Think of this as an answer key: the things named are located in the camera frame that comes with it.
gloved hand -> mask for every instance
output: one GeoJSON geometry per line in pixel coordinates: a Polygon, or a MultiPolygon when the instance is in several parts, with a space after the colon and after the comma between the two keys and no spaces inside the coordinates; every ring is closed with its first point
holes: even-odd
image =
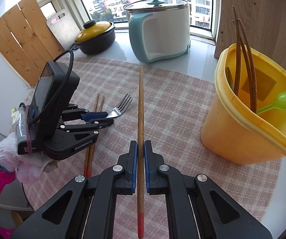
{"type": "Polygon", "coordinates": [[[16,178],[22,183],[33,184],[40,179],[42,172],[50,172],[57,167],[57,161],[42,153],[19,156],[14,132],[0,142],[0,169],[6,172],[18,169],[16,178]]]}

white tabletop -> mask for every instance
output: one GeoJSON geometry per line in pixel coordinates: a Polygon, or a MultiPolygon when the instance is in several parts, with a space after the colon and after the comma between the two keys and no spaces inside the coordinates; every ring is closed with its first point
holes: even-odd
{"type": "MultiPolygon", "coordinates": [[[[144,65],[144,63],[138,61],[132,51],[128,32],[126,30],[117,30],[116,32],[116,39],[113,45],[106,51],[95,55],[95,57],[144,65]]],[[[214,71],[218,61],[214,58],[215,46],[208,44],[209,41],[197,37],[192,36],[191,39],[189,54],[173,59],[156,61],[151,63],[151,65],[214,82],[214,71]]],[[[74,56],[86,57],[80,50],[75,51],[74,56]]],[[[278,238],[286,228],[286,158],[282,160],[275,192],[262,224],[267,227],[274,239],[278,238]]]]}

checkered tablecloth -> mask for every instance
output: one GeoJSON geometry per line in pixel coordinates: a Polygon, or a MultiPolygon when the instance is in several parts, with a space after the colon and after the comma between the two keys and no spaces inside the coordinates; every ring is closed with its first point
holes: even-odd
{"type": "MultiPolygon", "coordinates": [[[[134,99],[111,127],[100,130],[92,175],[117,163],[137,140],[139,65],[121,61],[76,58],[73,70],[80,84],[72,103],[92,110],[97,93],[105,96],[104,111],[110,111],[130,93],[134,99]]],[[[207,150],[200,130],[214,98],[214,84],[178,72],[144,66],[145,139],[165,163],[181,173],[208,175],[258,220],[269,205],[278,179],[280,161],[240,166],[207,150]]],[[[63,160],[58,169],[43,174],[32,186],[25,185],[27,198],[36,210],[74,176],[83,173],[85,151],[63,160]]],[[[145,196],[145,238],[168,238],[164,196],[145,196]]],[[[114,238],[137,238],[137,197],[118,196],[114,238]]]]}

yellow plastic container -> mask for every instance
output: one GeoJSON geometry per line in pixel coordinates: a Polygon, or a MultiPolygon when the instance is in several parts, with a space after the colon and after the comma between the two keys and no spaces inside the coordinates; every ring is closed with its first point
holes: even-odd
{"type": "MultiPolygon", "coordinates": [[[[257,75],[257,108],[274,102],[286,92],[286,71],[252,49],[257,75]]],[[[255,164],[286,156],[286,110],[271,109],[259,116],[249,109],[249,88],[244,58],[238,97],[225,75],[235,77],[236,45],[225,49],[215,70],[216,95],[201,130],[201,140],[212,152],[236,164],[255,164]]]]}

metal fork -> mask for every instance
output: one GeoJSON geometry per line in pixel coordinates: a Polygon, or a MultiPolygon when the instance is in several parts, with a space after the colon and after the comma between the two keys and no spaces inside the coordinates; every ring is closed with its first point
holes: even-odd
{"type": "Polygon", "coordinates": [[[119,105],[117,105],[111,112],[108,114],[107,118],[116,118],[120,115],[122,115],[126,109],[129,107],[131,102],[133,101],[132,96],[130,96],[128,93],[124,96],[124,98],[121,100],[119,105]]]}

